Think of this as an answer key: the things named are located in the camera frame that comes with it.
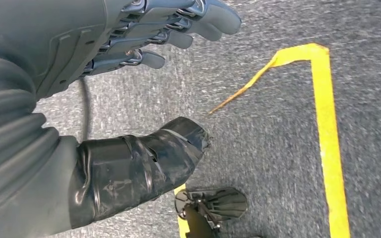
wire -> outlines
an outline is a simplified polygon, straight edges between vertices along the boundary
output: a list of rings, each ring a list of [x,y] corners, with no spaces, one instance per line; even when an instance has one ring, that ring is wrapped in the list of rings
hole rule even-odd
[[[91,128],[91,102],[90,93],[85,77],[79,79],[79,87],[81,88],[82,104],[84,106],[84,118],[82,122],[82,141],[88,140]]]

robotic hand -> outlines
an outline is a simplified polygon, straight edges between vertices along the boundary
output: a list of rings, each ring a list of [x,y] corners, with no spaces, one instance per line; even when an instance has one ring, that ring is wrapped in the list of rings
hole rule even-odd
[[[185,49],[188,33],[215,41],[240,23],[217,0],[0,0],[0,238],[86,226],[184,183],[209,143],[190,119],[78,144],[32,112],[78,78],[162,67],[148,44]]]

yellow floor marking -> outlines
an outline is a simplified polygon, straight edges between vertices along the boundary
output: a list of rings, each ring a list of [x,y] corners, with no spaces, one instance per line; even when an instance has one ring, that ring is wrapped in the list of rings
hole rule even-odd
[[[312,65],[320,156],[329,209],[330,236],[331,238],[350,238],[328,48],[311,43],[279,50],[272,60],[242,89],[210,111],[209,114],[252,87],[269,68],[299,60],[310,60]]]
[[[175,189],[175,195],[182,191],[183,189],[186,189],[186,185],[183,184],[182,186],[178,187]],[[180,238],[186,238],[186,233],[189,232],[189,225],[188,225],[188,222],[186,220],[183,220],[182,218],[180,218],[178,216],[178,223],[179,223],[179,234],[180,234]]]

yellow tape line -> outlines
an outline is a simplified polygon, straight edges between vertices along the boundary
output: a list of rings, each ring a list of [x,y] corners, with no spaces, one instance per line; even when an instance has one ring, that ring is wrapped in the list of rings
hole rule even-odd
[[[178,187],[175,189],[175,195],[186,189],[186,185],[183,184],[182,186]],[[178,216],[178,223],[179,223],[179,234],[180,234],[180,238],[186,238],[186,233],[189,232],[189,225],[188,225],[188,222],[186,220],[183,220],[182,218],[180,218]]]
[[[330,236],[331,238],[350,238],[328,48],[312,43],[279,50],[272,60],[242,89],[210,111],[209,114],[252,87],[269,68],[299,60],[310,60],[312,64],[320,156],[329,208]]]

